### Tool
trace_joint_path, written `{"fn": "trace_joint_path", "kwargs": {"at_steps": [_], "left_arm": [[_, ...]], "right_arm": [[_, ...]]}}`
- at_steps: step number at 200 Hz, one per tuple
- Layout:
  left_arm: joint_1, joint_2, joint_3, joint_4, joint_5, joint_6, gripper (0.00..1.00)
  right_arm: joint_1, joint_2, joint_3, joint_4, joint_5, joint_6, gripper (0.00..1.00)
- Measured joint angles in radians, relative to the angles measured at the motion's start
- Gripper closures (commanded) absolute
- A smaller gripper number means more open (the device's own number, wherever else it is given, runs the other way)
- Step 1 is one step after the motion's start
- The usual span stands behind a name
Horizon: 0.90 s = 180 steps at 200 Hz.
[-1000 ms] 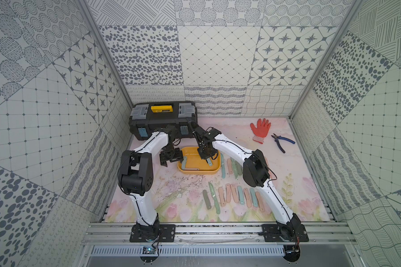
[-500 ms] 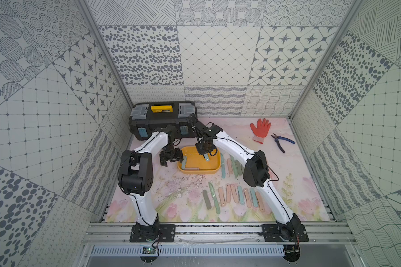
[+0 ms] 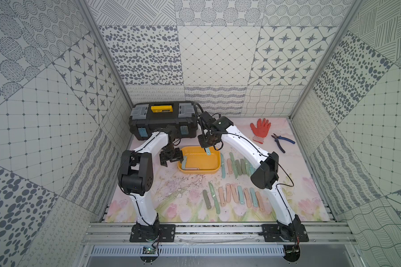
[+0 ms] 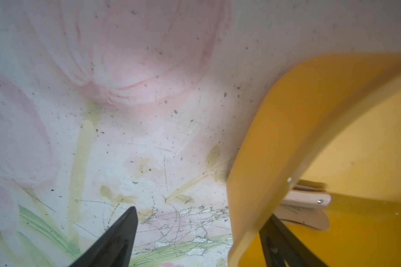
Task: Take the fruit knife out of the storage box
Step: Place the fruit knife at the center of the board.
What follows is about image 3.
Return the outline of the teal fruit knife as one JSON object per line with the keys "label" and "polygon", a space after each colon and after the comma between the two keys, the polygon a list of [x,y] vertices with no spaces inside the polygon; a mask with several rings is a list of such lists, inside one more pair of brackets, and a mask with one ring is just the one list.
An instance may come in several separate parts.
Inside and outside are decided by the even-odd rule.
{"label": "teal fruit knife", "polygon": [[183,161],[182,161],[182,170],[186,170],[187,169],[187,156],[183,157]]}

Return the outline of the green sheath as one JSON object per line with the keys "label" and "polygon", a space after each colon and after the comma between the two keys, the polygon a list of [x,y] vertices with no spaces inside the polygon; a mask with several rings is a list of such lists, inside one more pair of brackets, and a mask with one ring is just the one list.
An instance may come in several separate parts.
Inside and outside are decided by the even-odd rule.
{"label": "green sheath", "polygon": [[243,171],[242,171],[242,166],[241,166],[241,163],[239,162],[239,160],[235,160],[235,166],[236,166],[238,175],[242,175]]}

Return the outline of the yellow plastic storage box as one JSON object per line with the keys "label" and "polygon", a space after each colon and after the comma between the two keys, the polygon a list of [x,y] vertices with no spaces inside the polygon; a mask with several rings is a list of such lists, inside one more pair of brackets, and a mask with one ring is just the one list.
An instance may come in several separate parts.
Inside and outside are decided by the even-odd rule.
{"label": "yellow plastic storage box", "polygon": [[178,162],[178,169],[184,174],[215,174],[221,168],[220,152],[212,149],[207,155],[200,146],[186,146],[181,148],[183,156],[187,156],[187,169],[182,170],[182,163]]}

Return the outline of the long teal knife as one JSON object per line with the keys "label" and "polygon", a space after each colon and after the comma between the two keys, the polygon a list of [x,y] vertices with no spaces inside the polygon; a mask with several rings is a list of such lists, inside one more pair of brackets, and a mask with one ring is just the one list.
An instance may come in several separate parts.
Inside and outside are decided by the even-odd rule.
{"label": "long teal knife", "polygon": [[222,178],[224,179],[226,177],[226,168],[225,168],[225,157],[223,154],[220,154],[221,157],[221,172],[222,172]]}

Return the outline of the grey green fruit knife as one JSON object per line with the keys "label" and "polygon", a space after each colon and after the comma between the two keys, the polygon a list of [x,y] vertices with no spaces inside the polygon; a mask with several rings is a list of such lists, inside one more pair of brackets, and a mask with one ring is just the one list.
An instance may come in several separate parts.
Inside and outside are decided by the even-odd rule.
{"label": "grey green fruit knife", "polygon": [[243,174],[247,174],[247,171],[246,171],[246,164],[245,164],[245,160],[244,159],[241,159],[240,160],[240,164],[241,164],[241,172],[243,173]]}

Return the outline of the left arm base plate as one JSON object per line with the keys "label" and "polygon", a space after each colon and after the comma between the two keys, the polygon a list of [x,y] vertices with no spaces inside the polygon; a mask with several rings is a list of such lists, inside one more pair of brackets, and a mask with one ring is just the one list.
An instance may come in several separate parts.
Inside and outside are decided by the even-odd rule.
{"label": "left arm base plate", "polygon": [[159,224],[154,226],[146,226],[135,224],[131,229],[131,243],[147,243],[159,240],[159,242],[174,242],[176,225]]}

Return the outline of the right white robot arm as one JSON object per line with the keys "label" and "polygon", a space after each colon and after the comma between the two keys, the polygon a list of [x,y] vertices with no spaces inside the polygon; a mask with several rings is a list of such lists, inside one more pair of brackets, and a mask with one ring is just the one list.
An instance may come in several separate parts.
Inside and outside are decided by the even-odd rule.
{"label": "right white robot arm", "polygon": [[200,146],[210,155],[210,148],[217,144],[229,144],[236,149],[255,168],[250,179],[254,186],[263,190],[275,211],[278,224],[278,236],[296,245],[307,242],[309,237],[299,216],[293,211],[279,182],[279,157],[275,152],[269,153],[249,140],[234,123],[225,116],[215,119],[204,111],[199,103],[194,103],[194,112],[201,129],[198,135]]}

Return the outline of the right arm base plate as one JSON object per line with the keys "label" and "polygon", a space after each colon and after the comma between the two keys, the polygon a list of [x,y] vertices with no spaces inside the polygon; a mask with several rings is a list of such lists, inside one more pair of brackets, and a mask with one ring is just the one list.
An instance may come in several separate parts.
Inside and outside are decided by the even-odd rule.
{"label": "right arm base plate", "polygon": [[278,224],[262,224],[262,236],[265,242],[308,242],[309,237],[303,224],[296,226],[281,226]]}

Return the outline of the beige pink knife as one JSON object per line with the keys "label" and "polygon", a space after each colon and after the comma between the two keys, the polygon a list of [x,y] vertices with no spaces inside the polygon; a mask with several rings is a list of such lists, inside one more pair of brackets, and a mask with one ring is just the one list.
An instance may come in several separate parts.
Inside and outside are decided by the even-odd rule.
{"label": "beige pink knife", "polygon": [[221,207],[224,207],[226,206],[226,199],[223,187],[219,187],[218,192],[219,192],[220,205]]}

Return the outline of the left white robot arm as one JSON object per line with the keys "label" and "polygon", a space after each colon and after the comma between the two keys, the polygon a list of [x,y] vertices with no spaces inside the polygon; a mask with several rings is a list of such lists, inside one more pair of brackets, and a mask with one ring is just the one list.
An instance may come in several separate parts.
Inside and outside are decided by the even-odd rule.
{"label": "left white robot arm", "polygon": [[156,241],[160,238],[159,215],[149,193],[153,181],[153,159],[159,156],[161,166],[168,162],[182,162],[183,153],[174,146],[177,128],[168,125],[155,129],[151,137],[135,150],[126,150],[121,156],[118,171],[120,190],[131,197],[137,213],[133,227],[136,241]]}

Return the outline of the long green knife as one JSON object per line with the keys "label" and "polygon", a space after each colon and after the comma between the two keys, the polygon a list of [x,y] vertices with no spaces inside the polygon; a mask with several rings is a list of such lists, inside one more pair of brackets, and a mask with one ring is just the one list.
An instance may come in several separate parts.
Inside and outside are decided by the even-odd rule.
{"label": "long green knife", "polygon": [[220,209],[220,204],[219,204],[218,199],[217,199],[215,188],[214,188],[214,186],[213,186],[213,184],[211,182],[209,182],[208,185],[209,185],[211,196],[212,196],[215,208],[216,208],[216,213],[220,214],[221,213],[221,209]]}

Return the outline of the pale pink knife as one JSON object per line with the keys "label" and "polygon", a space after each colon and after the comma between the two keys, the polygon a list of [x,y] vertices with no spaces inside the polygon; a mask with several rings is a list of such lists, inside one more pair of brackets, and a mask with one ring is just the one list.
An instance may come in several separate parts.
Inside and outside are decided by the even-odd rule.
{"label": "pale pink knife", "polygon": [[232,198],[231,194],[232,194],[231,193],[231,186],[230,186],[230,184],[226,184],[226,202],[227,203],[231,202],[231,198]]}

